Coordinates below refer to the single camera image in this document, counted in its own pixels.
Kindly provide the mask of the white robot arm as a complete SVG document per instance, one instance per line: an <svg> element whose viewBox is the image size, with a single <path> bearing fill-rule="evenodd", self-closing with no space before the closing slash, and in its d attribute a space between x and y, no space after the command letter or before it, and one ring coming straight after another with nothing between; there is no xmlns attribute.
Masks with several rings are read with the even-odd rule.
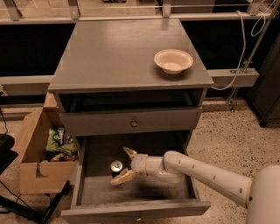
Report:
<svg viewBox="0 0 280 224"><path fill-rule="evenodd" d="M113 185L136 176L152 176L177 183L187 175L247 209L246 224L280 224L280 166L262 168L253 178L200 162L174 150L162 157L139 154L125 147L130 158L126 168L111 180Z"/></svg>

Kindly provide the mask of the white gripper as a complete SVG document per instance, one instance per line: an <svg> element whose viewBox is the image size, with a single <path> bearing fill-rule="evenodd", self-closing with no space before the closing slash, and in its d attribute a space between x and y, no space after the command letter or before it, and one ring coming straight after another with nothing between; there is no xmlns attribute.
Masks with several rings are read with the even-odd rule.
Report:
<svg viewBox="0 0 280 224"><path fill-rule="evenodd" d="M162 178L165 175L165 167L162 157L149 156L148 154L137 154L135 150L124 147L123 150L129 156L131 161L131 168L125 168L119 175L115 176L110 184L117 186L131 181L137 176L152 176Z"/></svg>

